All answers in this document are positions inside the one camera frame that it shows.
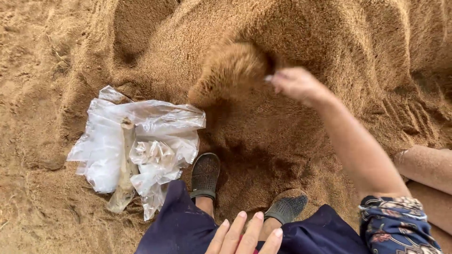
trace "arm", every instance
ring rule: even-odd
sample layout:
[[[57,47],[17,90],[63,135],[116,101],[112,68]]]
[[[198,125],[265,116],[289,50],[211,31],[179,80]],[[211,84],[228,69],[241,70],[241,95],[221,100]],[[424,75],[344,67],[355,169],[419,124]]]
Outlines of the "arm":
[[[302,68],[284,69],[271,79],[276,92],[317,110],[343,169],[361,198],[410,197],[389,156],[335,95]]]

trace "navy blue skirt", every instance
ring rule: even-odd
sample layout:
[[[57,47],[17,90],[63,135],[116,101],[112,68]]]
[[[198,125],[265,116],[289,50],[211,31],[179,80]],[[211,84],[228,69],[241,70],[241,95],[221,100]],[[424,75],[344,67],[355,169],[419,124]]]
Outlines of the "navy blue skirt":
[[[212,217],[197,208],[182,180],[169,183],[165,203],[156,221],[141,239],[136,254],[205,253],[218,226]],[[329,205],[311,217],[282,227],[279,254],[358,254],[370,253],[350,225]],[[263,246],[259,242],[257,250]]]

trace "floral print fabric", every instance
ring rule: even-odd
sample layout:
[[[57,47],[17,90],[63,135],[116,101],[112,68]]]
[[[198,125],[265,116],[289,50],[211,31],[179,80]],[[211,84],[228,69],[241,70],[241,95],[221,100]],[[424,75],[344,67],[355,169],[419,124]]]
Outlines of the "floral print fabric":
[[[441,254],[415,198],[367,196],[359,206],[360,236],[374,254]]]

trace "person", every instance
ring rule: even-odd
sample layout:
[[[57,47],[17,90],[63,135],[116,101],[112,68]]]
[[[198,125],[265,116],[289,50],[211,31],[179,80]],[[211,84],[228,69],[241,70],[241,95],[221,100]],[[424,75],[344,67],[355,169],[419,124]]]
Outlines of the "person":
[[[299,189],[282,192],[265,213],[255,213],[243,235],[246,212],[232,224],[224,220],[216,225],[213,201],[220,159],[206,153],[194,163],[190,195],[183,181],[169,183],[163,207],[137,254],[441,253],[422,204],[411,197],[383,148],[328,88],[300,67],[277,71],[270,83],[277,93],[314,108],[322,119],[362,199],[359,235],[328,205],[293,221],[308,202]]]

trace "clear plastic bag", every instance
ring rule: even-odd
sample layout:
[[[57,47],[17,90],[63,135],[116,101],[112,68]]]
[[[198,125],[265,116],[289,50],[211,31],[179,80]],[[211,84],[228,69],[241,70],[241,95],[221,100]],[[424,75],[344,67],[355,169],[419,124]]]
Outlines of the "clear plastic bag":
[[[196,130],[205,128],[206,114],[189,105],[148,100],[133,102],[111,86],[99,92],[88,108],[85,133],[68,154],[79,161],[76,174],[84,175],[100,193],[114,192],[118,183],[124,138],[121,121],[135,124],[137,139],[130,151],[139,175],[131,182],[142,196],[145,220],[159,210],[165,195],[161,185],[178,179],[181,168],[193,163],[198,154]]]

